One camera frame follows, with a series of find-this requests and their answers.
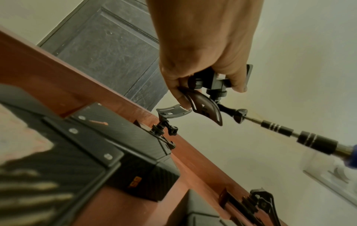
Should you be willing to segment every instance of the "hand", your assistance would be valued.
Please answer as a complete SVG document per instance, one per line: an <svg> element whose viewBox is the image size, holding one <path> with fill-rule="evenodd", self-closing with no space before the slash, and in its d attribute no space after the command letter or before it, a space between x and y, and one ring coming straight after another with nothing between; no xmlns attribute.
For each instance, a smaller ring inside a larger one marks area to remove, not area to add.
<svg viewBox="0 0 357 226"><path fill-rule="evenodd" d="M188 76L212 66L245 92L246 64L263 0L147 0L160 41L160 70L172 95Z"/></svg>

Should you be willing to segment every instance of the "carbon fiber box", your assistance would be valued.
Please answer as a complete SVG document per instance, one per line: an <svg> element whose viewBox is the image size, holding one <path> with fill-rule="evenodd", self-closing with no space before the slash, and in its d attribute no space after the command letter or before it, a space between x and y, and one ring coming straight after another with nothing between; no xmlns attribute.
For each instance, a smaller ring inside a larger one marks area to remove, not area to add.
<svg viewBox="0 0 357 226"><path fill-rule="evenodd" d="M107 184L142 198L160 201L180 177L167 145L115 112L94 103L72 115L115 145L124 157Z"/></svg>

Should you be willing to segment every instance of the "screwdriver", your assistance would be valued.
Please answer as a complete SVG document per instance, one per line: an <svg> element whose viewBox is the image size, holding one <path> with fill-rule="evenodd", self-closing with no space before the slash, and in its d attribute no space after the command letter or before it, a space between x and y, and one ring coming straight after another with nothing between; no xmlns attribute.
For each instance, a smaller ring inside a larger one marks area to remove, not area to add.
<svg viewBox="0 0 357 226"><path fill-rule="evenodd" d="M243 115L242 117L273 132L280 133L287 137L297 138L298 143L327 155L339 157L345 162L347 166L351 168L357 168L357 145L354 147L346 146L339 144L339 142L336 140L332 140L314 133L302 131L299 134L294 132L293 129L278 125L276 123L250 118L246 115Z"/></svg>

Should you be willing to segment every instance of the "door panel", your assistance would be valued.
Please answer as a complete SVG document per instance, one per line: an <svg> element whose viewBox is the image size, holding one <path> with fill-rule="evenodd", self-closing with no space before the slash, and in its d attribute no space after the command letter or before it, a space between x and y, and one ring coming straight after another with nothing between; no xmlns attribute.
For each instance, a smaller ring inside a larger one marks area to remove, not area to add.
<svg viewBox="0 0 357 226"><path fill-rule="evenodd" d="M88 0L41 47L148 110L167 92L144 0Z"/></svg>

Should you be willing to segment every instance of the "blue screwdriver handle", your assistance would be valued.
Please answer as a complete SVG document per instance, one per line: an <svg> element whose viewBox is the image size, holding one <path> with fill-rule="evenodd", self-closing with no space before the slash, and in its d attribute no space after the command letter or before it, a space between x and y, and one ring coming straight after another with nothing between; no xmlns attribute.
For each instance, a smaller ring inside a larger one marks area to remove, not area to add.
<svg viewBox="0 0 357 226"><path fill-rule="evenodd" d="M357 145L353 147L351 156L344 162L347 167L357 169Z"/></svg>

